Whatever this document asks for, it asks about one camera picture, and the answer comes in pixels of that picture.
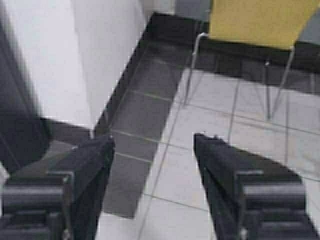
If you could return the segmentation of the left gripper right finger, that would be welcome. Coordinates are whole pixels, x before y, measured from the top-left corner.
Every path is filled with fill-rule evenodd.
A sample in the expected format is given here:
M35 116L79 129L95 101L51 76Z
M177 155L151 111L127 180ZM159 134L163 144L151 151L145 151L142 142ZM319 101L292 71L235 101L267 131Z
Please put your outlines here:
M319 239L297 173L203 133L193 152L218 240Z

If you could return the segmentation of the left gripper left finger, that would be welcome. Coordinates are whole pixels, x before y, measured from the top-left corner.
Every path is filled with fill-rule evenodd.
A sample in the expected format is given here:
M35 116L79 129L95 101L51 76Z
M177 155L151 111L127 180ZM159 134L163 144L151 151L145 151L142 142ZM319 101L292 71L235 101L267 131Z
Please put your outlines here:
M105 134L14 171L3 186L3 240L93 240L115 155Z

